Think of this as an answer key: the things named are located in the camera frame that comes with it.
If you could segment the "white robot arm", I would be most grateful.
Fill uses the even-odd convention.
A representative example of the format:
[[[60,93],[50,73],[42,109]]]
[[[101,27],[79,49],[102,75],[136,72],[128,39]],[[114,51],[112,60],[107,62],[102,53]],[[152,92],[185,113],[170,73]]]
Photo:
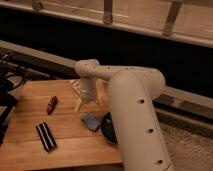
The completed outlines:
[[[96,98],[96,80],[108,82],[109,111],[125,171],[175,171],[153,107],[165,88],[154,68],[101,65],[95,59],[74,65],[80,100]]]

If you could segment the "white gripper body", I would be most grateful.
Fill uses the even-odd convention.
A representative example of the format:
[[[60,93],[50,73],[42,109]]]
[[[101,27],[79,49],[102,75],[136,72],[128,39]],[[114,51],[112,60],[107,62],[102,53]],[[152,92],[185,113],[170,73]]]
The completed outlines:
[[[97,97],[96,78],[80,78],[80,97],[83,101],[93,101]]]

